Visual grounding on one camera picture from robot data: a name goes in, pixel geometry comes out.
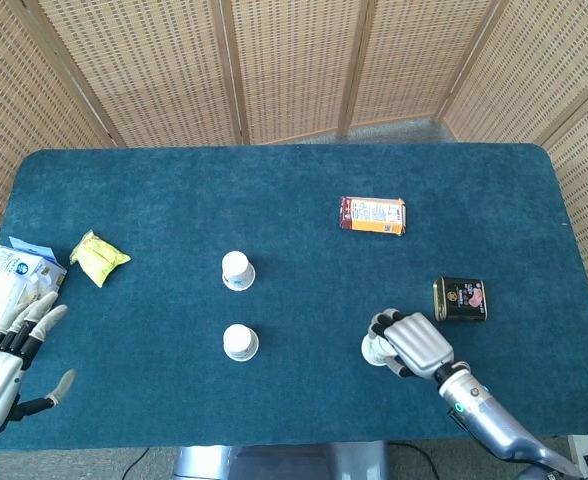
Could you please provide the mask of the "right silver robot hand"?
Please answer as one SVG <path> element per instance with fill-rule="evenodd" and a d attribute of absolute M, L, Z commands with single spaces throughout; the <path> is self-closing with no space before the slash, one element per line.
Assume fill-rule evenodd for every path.
<path fill-rule="evenodd" d="M 373 316 L 368 329 L 372 339 L 384 340 L 394 352 L 386 365 L 399 376 L 430 379 L 454 362 L 451 344 L 420 312 L 410 315 L 387 309 Z"/>

